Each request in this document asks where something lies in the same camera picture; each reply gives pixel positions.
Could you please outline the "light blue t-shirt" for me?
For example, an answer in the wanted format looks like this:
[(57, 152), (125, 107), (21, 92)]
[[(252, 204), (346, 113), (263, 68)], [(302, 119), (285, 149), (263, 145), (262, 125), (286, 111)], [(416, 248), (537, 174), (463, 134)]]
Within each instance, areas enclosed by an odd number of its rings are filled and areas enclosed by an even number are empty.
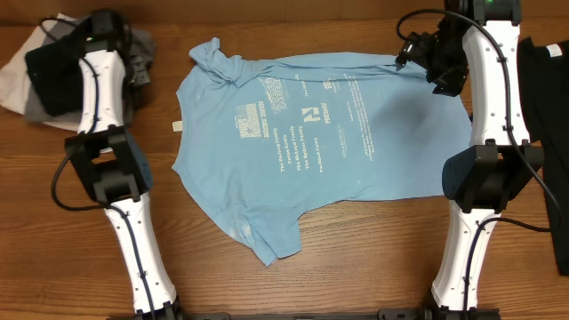
[(228, 236), (269, 265), (301, 249), (302, 214), (339, 201), (440, 196), (445, 161), (470, 141), (458, 97), (391, 55), (275, 60), (194, 47), (177, 91), (174, 171)]

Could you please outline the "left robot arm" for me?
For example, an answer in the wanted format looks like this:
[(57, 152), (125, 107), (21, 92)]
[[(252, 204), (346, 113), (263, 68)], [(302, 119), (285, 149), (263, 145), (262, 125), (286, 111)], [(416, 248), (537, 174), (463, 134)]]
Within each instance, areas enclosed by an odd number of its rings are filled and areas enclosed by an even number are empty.
[(132, 286), (134, 318), (179, 319), (177, 292), (151, 222), (148, 160), (124, 123), (124, 59), (118, 45), (91, 38), (79, 67), (83, 110), (77, 135), (65, 141), (66, 159), (116, 232)]

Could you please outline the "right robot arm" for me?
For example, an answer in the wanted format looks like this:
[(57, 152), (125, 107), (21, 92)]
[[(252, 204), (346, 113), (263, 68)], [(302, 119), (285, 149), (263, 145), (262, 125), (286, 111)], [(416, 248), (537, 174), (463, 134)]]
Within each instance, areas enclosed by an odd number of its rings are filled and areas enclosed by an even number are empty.
[(456, 0), (439, 9), (437, 31), (411, 33), (396, 58), (425, 68), (434, 93), (472, 90), (469, 146), (444, 164), (442, 186), (451, 205), (442, 265), (416, 319), (497, 319), (477, 305), (478, 280), (491, 234), (508, 203), (536, 177), (544, 152), (530, 141), (523, 118), (517, 46), (518, 1)]

